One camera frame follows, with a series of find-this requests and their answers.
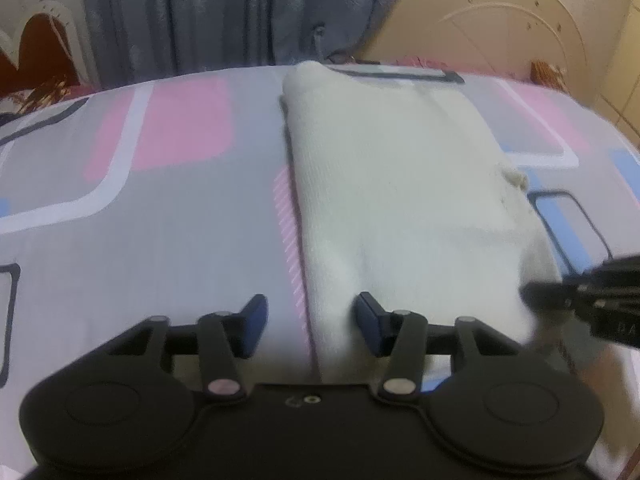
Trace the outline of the white knitted sweater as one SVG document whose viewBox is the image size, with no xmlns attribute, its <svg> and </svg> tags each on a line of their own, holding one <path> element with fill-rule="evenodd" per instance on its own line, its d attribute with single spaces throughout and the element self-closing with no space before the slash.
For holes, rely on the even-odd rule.
<svg viewBox="0 0 640 480">
<path fill-rule="evenodd" d="M 522 285 L 560 277 L 526 175 L 454 85 L 317 62 L 283 81 L 311 333 L 325 382 L 380 372 L 356 326 L 370 292 L 435 324 L 472 316 L 521 344 L 544 324 Z"/>
</svg>

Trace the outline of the red heart shaped headboard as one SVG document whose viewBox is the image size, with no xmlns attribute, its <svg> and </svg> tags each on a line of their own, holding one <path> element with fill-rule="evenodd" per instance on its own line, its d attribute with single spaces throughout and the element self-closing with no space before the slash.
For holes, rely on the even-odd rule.
<svg viewBox="0 0 640 480">
<path fill-rule="evenodd" d="M 1 96 L 60 77 L 72 86 L 89 81 L 72 12 L 44 0 L 26 11 L 12 37 L 1 32 Z"/>
</svg>

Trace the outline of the patterned pink blue bedsheet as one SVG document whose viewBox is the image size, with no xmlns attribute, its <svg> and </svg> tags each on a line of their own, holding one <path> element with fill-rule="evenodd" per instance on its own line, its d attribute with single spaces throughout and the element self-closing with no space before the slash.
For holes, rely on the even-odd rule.
<svg viewBox="0 0 640 480">
<path fill-rule="evenodd" d="M 318 382 L 280 95 L 289 67 L 135 84 L 1 128 L 1 479 L 34 466 L 18 408 L 42 378 L 152 314 L 191 324 L 261 292 L 256 382 Z M 639 252 L 639 154 L 559 92 L 453 84 L 543 198 L 576 271 Z"/>
</svg>

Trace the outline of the cream wardrobe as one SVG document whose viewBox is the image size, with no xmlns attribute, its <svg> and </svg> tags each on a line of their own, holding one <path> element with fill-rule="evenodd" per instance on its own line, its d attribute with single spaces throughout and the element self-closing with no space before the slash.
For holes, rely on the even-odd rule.
<svg viewBox="0 0 640 480">
<path fill-rule="evenodd" d="M 640 115 L 640 10 L 639 0 L 630 0 L 620 40 L 608 63 L 593 109 L 639 148 Z"/>
</svg>

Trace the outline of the blue grey curtain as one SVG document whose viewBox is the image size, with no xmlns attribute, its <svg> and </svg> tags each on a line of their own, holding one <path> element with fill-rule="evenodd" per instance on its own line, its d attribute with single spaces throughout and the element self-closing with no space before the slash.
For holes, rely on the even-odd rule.
<svg viewBox="0 0 640 480">
<path fill-rule="evenodd" d="M 106 88 L 222 70 L 343 62 L 397 0 L 84 0 Z"/>
</svg>

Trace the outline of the cream round headboard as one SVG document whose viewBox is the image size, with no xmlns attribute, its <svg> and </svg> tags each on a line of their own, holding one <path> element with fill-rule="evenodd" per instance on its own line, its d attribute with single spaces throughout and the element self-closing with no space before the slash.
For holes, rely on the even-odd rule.
<svg viewBox="0 0 640 480">
<path fill-rule="evenodd" d="M 517 80 L 546 62 L 559 69 L 575 100 L 589 100 L 586 46 L 560 0 L 397 0 L 358 56 L 418 58 Z"/>
</svg>

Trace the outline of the dark red patterned pillow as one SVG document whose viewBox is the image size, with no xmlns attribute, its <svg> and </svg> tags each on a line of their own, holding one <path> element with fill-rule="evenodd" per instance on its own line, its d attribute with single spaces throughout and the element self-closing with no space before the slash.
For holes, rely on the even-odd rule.
<svg viewBox="0 0 640 480">
<path fill-rule="evenodd" d="M 66 75 L 56 75 L 28 84 L 17 76 L 1 76 L 1 113 L 25 115 L 53 104 L 90 96 L 96 92 L 91 84 L 73 81 Z"/>
</svg>

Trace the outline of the orange patterned cloth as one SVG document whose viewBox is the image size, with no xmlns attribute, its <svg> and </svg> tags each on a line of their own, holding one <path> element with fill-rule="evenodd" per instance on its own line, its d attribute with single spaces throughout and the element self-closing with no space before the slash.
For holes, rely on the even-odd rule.
<svg viewBox="0 0 640 480">
<path fill-rule="evenodd" d="M 541 60 L 530 63 L 529 79 L 533 84 L 555 91 L 570 93 L 562 70 L 555 65 Z"/>
</svg>

